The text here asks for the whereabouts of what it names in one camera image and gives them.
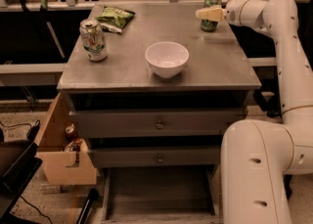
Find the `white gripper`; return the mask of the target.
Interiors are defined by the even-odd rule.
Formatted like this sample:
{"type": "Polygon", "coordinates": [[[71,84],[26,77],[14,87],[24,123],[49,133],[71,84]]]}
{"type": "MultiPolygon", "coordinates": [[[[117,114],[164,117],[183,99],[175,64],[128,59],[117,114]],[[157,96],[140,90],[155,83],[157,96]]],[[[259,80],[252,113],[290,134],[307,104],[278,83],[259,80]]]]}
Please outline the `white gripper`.
{"type": "Polygon", "coordinates": [[[225,10],[220,5],[196,10],[196,17],[200,20],[221,22],[225,19],[235,26],[262,27],[263,10],[266,1],[262,0],[227,0],[225,10]]]}

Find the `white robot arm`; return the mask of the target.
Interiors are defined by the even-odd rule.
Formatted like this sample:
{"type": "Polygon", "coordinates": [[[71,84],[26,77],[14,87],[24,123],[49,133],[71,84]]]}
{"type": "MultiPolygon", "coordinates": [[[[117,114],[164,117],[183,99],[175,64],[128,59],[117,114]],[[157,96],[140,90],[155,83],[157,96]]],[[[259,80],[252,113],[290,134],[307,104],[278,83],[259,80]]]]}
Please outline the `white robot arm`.
{"type": "Polygon", "coordinates": [[[313,172],[313,71],[298,38],[295,1],[229,0],[196,17],[250,27],[275,44],[282,121],[240,120],[224,133],[223,223],[291,224],[284,176],[313,172]]]}

